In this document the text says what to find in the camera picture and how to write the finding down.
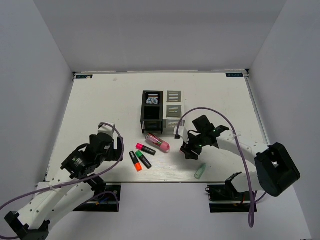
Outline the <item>green transparent tube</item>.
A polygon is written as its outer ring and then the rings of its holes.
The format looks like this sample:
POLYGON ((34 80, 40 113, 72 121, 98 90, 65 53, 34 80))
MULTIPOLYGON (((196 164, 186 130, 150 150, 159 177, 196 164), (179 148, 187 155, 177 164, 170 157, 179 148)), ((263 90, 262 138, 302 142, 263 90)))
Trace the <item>green transparent tube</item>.
POLYGON ((206 163, 201 164, 200 167, 195 172, 194 178, 197 180, 200 180, 206 170, 206 167, 207 167, 206 163))

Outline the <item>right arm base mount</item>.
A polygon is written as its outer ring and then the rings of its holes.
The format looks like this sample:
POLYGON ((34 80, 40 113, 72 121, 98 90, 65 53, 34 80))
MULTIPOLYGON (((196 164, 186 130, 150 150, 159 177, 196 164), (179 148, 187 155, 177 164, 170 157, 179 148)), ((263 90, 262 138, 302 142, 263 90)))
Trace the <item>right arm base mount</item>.
POLYGON ((250 212, 250 192, 245 173, 236 172, 224 182, 209 183, 205 191, 211 213, 250 212))

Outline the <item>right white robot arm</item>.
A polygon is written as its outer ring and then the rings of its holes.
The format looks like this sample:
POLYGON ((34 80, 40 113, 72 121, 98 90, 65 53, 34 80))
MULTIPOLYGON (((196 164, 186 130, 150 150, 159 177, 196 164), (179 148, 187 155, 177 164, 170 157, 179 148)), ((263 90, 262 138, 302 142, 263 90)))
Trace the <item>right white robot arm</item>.
POLYGON ((176 138, 181 137, 180 151, 186 159, 197 160, 203 147, 210 146, 244 158, 245 163, 255 166, 254 171, 236 172, 225 180, 226 195, 236 200, 245 192, 264 191, 278 197, 301 178, 289 152, 281 143, 267 145, 235 135, 228 127, 215 127, 202 115, 193 122, 196 130, 184 126, 174 129, 176 138))

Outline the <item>pink tube with pins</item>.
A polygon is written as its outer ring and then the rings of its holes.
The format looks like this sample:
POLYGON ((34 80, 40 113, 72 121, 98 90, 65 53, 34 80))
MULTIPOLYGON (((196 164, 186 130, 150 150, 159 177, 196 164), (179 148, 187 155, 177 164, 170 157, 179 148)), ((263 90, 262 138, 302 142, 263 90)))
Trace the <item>pink tube with pins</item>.
POLYGON ((158 149, 160 149, 163 153, 168 153, 171 149, 170 144, 164 140, 162 140, 161 138, 157 137, 154 134, 148 133, 145 136, 145 140, 153 145, 156 146, 158 149))

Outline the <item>blue glue jar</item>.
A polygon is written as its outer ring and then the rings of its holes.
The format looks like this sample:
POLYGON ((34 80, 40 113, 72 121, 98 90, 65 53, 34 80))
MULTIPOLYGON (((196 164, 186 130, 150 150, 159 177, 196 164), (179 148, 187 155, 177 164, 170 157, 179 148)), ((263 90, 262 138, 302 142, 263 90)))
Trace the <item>blue glue jar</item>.
POLYGON ((146 100, 147 105, 158 105, 159 104, 159 98, 158 97, 149 97, 146 100))

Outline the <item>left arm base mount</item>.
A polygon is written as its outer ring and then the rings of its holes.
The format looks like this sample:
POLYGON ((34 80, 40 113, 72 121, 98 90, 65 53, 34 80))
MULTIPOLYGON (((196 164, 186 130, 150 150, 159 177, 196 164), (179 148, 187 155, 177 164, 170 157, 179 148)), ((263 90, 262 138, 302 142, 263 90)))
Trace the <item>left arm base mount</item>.
POLYGON ((121 200, 120 183, 106 184, 106 186, 94 193, 95 198, 87 200, 78 207, 74 212, 93 212, 93 213, 117 213, 120 209, 121 200))

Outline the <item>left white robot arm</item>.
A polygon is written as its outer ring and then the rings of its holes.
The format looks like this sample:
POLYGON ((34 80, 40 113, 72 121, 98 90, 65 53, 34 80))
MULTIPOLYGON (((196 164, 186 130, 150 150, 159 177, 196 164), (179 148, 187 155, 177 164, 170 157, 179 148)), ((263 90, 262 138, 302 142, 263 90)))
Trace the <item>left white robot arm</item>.
POLYGON ((78 146, 61 164, 48 186, 31 192, 33 199, 18 211, 10 211, 5 221, 16 240, 45 240, 50 230, 66 215, 90 201, 113 196, 101 175, 95 174, 103 162, 123 160, 123 138, 105 132, 92 134, 89 143, 78 146))

